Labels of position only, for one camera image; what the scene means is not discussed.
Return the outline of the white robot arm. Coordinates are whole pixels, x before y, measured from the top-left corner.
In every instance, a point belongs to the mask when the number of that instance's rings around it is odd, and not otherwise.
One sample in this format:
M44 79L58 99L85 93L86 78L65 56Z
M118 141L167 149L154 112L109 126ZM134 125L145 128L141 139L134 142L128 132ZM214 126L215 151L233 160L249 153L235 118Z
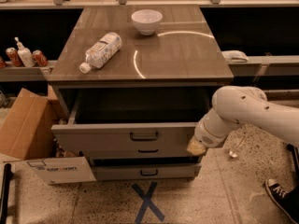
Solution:
M204 154L245 124L299 147L298 108L270 103L256 87L224 86L214 92L212 107L196 124L187 151L195 156Z

